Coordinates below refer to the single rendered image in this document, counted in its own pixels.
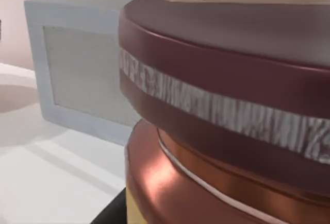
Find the pale microwave oven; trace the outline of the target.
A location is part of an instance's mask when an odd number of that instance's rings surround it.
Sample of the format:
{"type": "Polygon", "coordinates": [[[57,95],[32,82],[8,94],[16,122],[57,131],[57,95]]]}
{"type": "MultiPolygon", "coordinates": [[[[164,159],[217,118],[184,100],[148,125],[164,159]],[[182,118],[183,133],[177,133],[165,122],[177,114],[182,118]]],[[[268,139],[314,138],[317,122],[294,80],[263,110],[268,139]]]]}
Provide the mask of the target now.
{"type": "Polygon", "coordinates": [[[119,14],[129,1],[25,1],[45,120],[126,144],[139,120],[119,88],[119,14]]]}

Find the brown jar with maroon lid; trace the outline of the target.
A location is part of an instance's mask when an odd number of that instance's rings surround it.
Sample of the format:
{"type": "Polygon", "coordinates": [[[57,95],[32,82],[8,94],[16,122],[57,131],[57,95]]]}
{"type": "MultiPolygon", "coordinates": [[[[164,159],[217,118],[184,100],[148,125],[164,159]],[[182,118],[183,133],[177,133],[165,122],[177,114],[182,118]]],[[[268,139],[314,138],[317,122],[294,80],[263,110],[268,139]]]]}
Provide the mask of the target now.
{"type": "Polygon", "coordinates": [[[330,0],[132,0],[128,224],[330,224],[330,0]]]}

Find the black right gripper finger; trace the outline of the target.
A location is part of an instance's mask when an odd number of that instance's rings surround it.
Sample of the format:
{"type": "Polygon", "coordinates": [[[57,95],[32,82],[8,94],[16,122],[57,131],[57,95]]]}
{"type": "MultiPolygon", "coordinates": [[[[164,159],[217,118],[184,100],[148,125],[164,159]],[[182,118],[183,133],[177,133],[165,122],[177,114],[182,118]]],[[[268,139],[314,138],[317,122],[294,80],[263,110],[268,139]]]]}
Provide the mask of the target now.
{"type": "Polygon", "coordinates": [[[92,224],[127,224],[126,189],[93,219],[92,224]]]}

